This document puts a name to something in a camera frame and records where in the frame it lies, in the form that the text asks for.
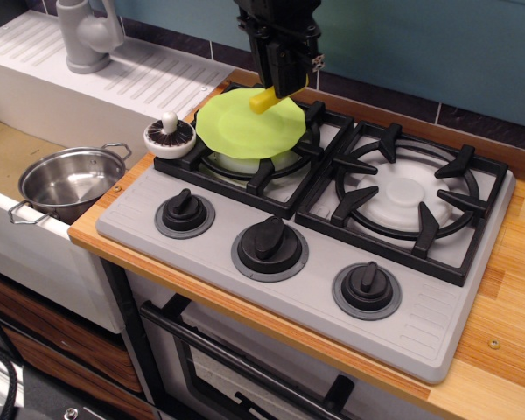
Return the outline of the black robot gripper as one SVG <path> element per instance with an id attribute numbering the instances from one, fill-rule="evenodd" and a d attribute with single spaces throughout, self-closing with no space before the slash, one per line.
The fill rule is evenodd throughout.
<path id="1" fill-rule="evenodd" d="M 313 17 L 320 1 L 237 1 L 238 26 L 248 34 L 255 69 L 265 88 L 283 99 L 306 86 L 324 66 L 321 30 Z"/>

